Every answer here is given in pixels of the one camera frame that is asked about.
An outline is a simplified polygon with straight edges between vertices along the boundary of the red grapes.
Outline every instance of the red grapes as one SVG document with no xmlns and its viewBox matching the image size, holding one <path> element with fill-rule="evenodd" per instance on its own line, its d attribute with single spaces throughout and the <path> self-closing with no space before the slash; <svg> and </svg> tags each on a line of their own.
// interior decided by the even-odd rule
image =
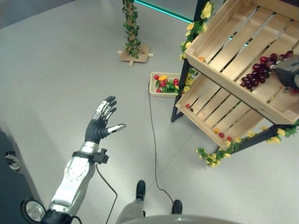
<svg viewBox="0 0 299 224">
<path fill-rule="evenodd" d="M 269 71 L 272 71 L 271 66 L 276 64 L 278 61 L 283 61 L 293 54 L 294 52 L 292 50 L 289 50 L 285 54 L 281 54 L 279 56 L 273 53 L 270 55 L 270 57 L 260 57 L 260 63 L 255 63 L 252 66 L 252 73 L 247 74 L 245 77 L 241 78 L 242 83 L 240 85 L 251 90 L 253 87 L 257 87 L 259 83 L 265 83 L 266 79 L 270 77 Z"/>
</svg>

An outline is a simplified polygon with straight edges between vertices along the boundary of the teal light strip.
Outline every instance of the teal light strip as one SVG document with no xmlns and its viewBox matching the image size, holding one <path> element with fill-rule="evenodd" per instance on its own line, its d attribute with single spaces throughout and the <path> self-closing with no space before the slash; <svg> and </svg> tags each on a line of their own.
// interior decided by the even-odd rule
<svg viewBox="0 0 299 224">
<path fill-rule="evenodd" d="M 186 18 L 186 17 L 184 17 L 184 16 L 178 15 L 178 14 L 176 14 L 176 13 L 173 13 L 173 12 L 168 11 L 168 10 L 166 10 L 166 9 L 160 8 L 160 7 L 158 7 L 158 6 L 154 6 L 154 5 L 152 5 L 152 4 L 150 4 L 150 3 L 147 3 L 147 2 L 145 2 L 145 1 L 135 0 L 135 2 L 137 2 L 137 3 L 141 4 L 141 5 L 144 5 L 144 6 L 146 6 L 146 7 L 152 8 L 152 9 L 154 9 L 154 10 L 157 10 L 157 11 L 159 11 L 159 12 L 161 12 L 161 13 L 170 15 L 170 16 L 172 16 L 172 17 L 174 17 L 174 18 L 177 18 L 177 19 L 179 19 L 179 20 L 182 20 L 182 21 L 184 21 L 184 22 L 193 23 L 193 20 L 190 20 L 190 19 L 188 19 L 188 18 Z"/>
</svg>

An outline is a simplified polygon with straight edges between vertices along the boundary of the black cable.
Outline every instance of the black cable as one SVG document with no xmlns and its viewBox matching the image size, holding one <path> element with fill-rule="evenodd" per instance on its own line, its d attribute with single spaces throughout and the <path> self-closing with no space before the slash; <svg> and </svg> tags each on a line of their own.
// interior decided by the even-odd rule
<svg viewBox="0 0 299 224">
<path fill-rule="evenodd" d="M 148 91 L 149 93 L 149 114 L 150 114 L 150 122 L 151 122 L 151 127 L 152 127 L 152 130 L 153 130 L 153 135 L 154 135 L 154 144 L 155 144 L 155 179 L 156 179 L 156 184 L 157 184 L 157 188 L 161 191 L 163 191 L 165 194 L 167 194 L 167 196 L 170 198 L 172 204 L 174 203 L 173 202 L 173 199 L 171 198 L 171 196 L 168 194 L 168 192 L 162 188 L 159 187 L 158 185 L 158 180 L 157 180 L 157 145 L 156 145 L 156 135 L 155 135 L 155 129 L 154 129 L 154 124 L 153 124 L 153 117 L 152 117 L 152 114 L 151 114 L 151 102 L 150 102 L 150 91 Z"/>
<path fill-rule="evenodd" d="M 103 181 L 108 185 L 108 187 L 115 193 L 115 199 L 114 199 L 114 202 L 113 202 L 113 204 L 112 204 L 112 207 L 111 207 L 111 210 L 110 210 L 110 212 L 109 212 L 109 216 L 108 216 L 108 218 L 107 218 L 107 221 L 106 221 L 106 224 L 108 223 L 108 221 L 109 221 L 109 218 L 110 218 L 110 215 L 111 215 L 111 212 L 112 212 L 112 210 L 113 210 L 113 207 L 114 207 L 114 205 L 115 205 L 115 202 L 116 202 L 116 199 L 117 199 L 117 193 L 116 193 L 116 191 L 110 186 L 110 184 L 106 181 L 106 179 L 102 176 L 102 174 L 100 173 L 100 171 L 99 171 L 99 168 L 98 168 L 98 165 L 96 164 L 95 165 L 95 167 L 96 167 L 96 169 L 97 169 L 97 172 L 98 172 L 98 174 L 101 176 L 101 178 L 103 179 Z"/>
<path fill-rule="evenodd" d="M 78 216 L 73 216 L 72 218 L 76 218 L 80 222 L 80 224 L 82 224 L 81 219 Z"/>
</svg>

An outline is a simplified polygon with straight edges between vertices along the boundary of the black shoe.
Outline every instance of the black shoe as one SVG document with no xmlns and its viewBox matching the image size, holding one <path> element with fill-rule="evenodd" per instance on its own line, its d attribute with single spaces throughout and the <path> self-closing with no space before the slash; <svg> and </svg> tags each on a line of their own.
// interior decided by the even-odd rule
<svg viewBox="0 0 299 224">
<path fill-rule="evenodd" d="M 182 214 L 183 211 L 183 205 L 180 200 L 175 200 L 172 205 L 172 214 Z"/>
<path fill-rule="evenodd" d="M 136 199 L 139 198 L 141 200 L 144 200 L 145 196 L 145 182 L 139 181 L 136 187 Z"/>
</svg>

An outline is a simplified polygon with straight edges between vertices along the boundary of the gray pants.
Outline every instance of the gray pants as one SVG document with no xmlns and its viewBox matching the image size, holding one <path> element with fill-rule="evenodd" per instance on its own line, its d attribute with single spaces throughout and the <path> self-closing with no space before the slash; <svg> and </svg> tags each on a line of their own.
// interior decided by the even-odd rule
<svg viewBox="0 0 299 224">
<path fill-rule="evenodd" d="M 132 203 L 125 206 L 118 217 L 116 224 L 124 223 L 135 218 L 143 217 L 143 201 L 136 199 Z"/>
</svg>

